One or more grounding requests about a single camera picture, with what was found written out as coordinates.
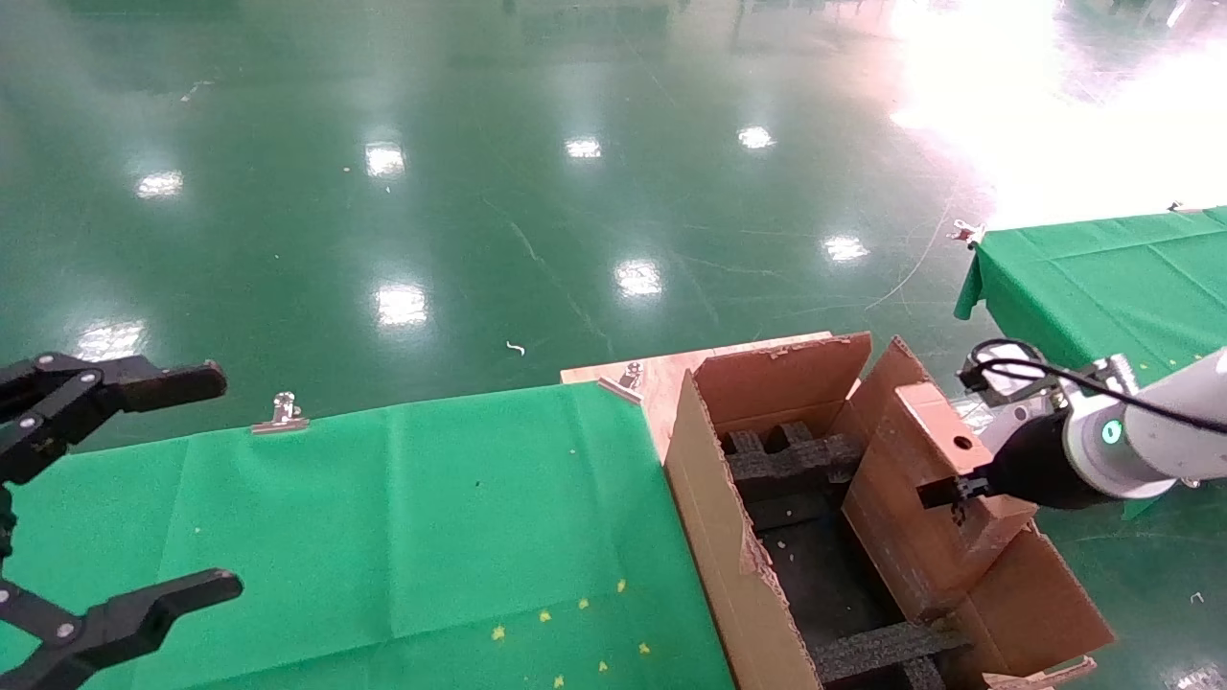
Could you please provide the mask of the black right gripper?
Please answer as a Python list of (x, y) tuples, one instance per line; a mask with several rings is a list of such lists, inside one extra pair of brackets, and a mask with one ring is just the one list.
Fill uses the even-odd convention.
[(1106, 502), (1072, 467), (1065, 449), (1069, 413), (1053, 413), (1021, 424), (1009, 435), (984, 471), (942, 478), (917, 487), (924, 508), (960, 506), (969, 498), (1009, 495), (1056, 510), (1083, 510)]

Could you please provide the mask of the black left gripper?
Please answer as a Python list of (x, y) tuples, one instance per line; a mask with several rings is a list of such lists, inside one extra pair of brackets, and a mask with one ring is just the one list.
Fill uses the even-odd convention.
[[(163, 370), (144, 356), (86, 361), (69, 355), (22, 359), (1, 373), (1, 480), (25, 485), (121, 413), (150, 413), (223, 397), (228, 381), (213, 361)], [(12, 555), (17, 516), (0, 489), (0, 560)], [(4, 689), (79, 689), (99, 672), (153, 654), (175, 620), (243, 594), (228, 568), (144, 586), (75, 615), (2, 581), (1, 618), (38, 638), (1, 676)]]

